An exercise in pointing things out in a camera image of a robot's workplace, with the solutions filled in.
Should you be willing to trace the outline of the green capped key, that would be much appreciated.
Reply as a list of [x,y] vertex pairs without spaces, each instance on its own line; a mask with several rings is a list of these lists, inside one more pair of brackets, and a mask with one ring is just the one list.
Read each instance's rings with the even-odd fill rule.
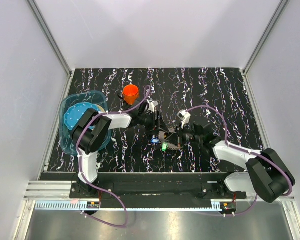
[[163,152],[165,152],[165,151],[167,150],[167,148],[168,148],[168,144],[167,144],[166,142],[164,142],[164,143],[162,144],[161,150],[162,150]]

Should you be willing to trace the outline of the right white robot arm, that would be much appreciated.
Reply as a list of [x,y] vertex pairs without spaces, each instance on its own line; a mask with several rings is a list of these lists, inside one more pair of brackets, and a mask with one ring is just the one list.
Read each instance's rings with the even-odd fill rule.
[[253,150],[221,140],[210,124],[185,124],[169,133],[159,133],[169,150],[197,144],[208,158],[232,163],[244,172],[230,173],[217,185],[218,195],[229,198],[234,192],[254,193],[267,203],[292,191],[296,180],[278,153],[272,148]]

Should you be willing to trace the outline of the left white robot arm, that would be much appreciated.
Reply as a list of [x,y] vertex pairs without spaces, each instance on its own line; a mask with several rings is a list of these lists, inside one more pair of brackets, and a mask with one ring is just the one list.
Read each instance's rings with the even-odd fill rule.
[[123,103],[123,111],[99,112],[88,108],[70,131],[79,159],[78,178],[83,184],[80,192],[87,198],[98,193],[94,181],[98,178],[97,152],[110,130],[129,129],[143,126],[148,135],[158,136],[169,129],[162,119],[157,101],[138,102],[134,105]]

